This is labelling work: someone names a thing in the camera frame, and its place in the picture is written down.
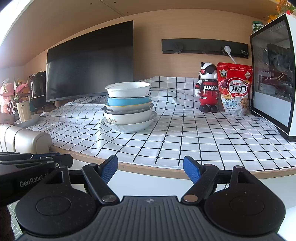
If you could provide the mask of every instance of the wooden desk edge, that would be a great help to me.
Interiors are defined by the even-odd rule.
[[[71,154],[73,159],[84,161],[87,163],[101,164],[103,161],[105,161],[102,158],[85,155],[85,154],[71,151],[71,150],[64,150],[53,145],[49,149],[52,152],[60,152],[61,154]],[[144,165],[119,162],[118,170],[150,175],[150,176],[157,176],[157,177],[189,179],[186,173],[184,172],[184,170],[181,170],[181,169],[150,167],[150,166],[144,166]],[[251,172],[251,173],[258,179],[284,177],[284,176],[296,174],[296,168],[294,167],[294,168],[288,168],[288,169],[282,169],[282,170],[270,170],[270,171],[261,171],[261,172]]]

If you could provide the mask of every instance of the blue gripper pad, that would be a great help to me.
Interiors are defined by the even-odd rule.
[[[111,177],[113,177],[114,173],[118,169],[118,158],[115,155],[110,156],[107,160],[105,160],[100,167],[102,168],[101,178],[107,184]]]
[[[201,176],[197,165],[198,163],[192,157],[184,157],[183,169],[193,184],[195,184]]]

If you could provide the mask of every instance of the white bowl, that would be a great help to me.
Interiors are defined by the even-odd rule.
[[[109,97],[144,97],[148,95],[151,84],[146,82],[122,82],[105,87]]]
[[[149,108],[149,106],[151,105],[151,103],[152,103],[152,101],[150,100],[148,103],[144,103],[144,104],[123,105],[123,106],[111,106],[107,102],[105,106],[109,110],[123,112],[123,111],[130,111],[130,110],[143,110],[143,109]]]
[[[27,128],[27,127],[33,126],[38,122],[39,116],[40,116],[40,114],[32,115],[32,119],[29,119],[29,120],[24,121],[24,122],[21,122],[20,120],[17,120],[15,122],[15,126],[22,127],[22,128]]]
[[[111,124],[128,125],[135,124],[149,120],[152,114],[152,108],[143,112],[126,114],[126,115],[112,115],[104,113],[107,121]]]
[[[136,123],[136,124],[130,124],[130,125],[116,125],[116,124],[111,124],[106,120],[106,117],[103,118],[103,121],[105,122],[106,126],[110,127],[113,130],[123,132],[123,133],[131,133],[131,132],[137,132],[144,130],[148,126],[152,124],[154,119],[157,117],[156,112],[152,112],[152,115],[150,116],[150,119],[145,122],[141,123]]]

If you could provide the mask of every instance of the ceramic bowl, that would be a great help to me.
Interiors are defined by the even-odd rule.
[[[153,103],[151,103],[147,108],[145,109],[141,109],[141,110],[126,110],[126,111],[112,111],[110,109],[107,108],[107,106],[104,106],[102,108],[102,110],[107,113],[107,114],[112,114],[112,115],[127,115],[127,114],[135,114],[135,113],[139,113],[139,112],[143,112],[146,110],[150,110],[152,109],[152,107],[154,106]]]
[[[150,96],[145,97],[133,97],[133,98],[115,98],[108,96],[108,103],[112,106],[124,106],[124,105],[135,105],[145,104],[150,101]]]
[[[105,87],[110,97],[143,97],[148,95],[151,84],[146,82],[123,82]]]
[[[112,115],[104,113],[107,121],[111,124],[128,125],[149,120],[152,113],[152,108],[143,112],[127,114],[127,115]]]
[[[39,116],[40,116],[40,114],[32,115],[32,119],[29,119],[29,120],[24,121],[24,122],[21,122],[20,120],[17,120],[15,122],[15,126],[22,127],[22,128],[27,128],[27,127],[33,126],[38,122]]]
[[[106,108],[111,111],[118,111],[118,112],[123,112],[123,111],[129,111],[129,110],[143,110],[147,109],[151,105],[152,101],[149,101],[144,104],[134,104],[134,105],[123,105],[123,106],[112,106],[109,105],[109,103],[106,103]]]
[[[150,119],[148,121],[141,122],[141,123],[129,124],[129,125],[116,125],[116,124],[109,123],[106,120],[106,117],[103,118],[103,121],[105,122],[106,126],[110,127],[113,130],[116,130],[122,133],[132,133],[132,132],[144,130],[145,128],[147,128],[153,123],[156,117],[157,117],[157,113],[153,111],[150,116]]]

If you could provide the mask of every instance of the wooden wall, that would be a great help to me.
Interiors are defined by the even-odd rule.
[[[171,9],[145,12],[98,24],[63,41],[82,34],[134,20],[134,80],[153,76],[197,77],[200,62],[231,62],[227,56],[204,54],[162,54],[161,39],[222,39],[250,45],[253,17],[207,9]],[[238,64],[252,65],[249,58],[236,58]],[[24,66],[25,77],[46,69],[47,50]]]

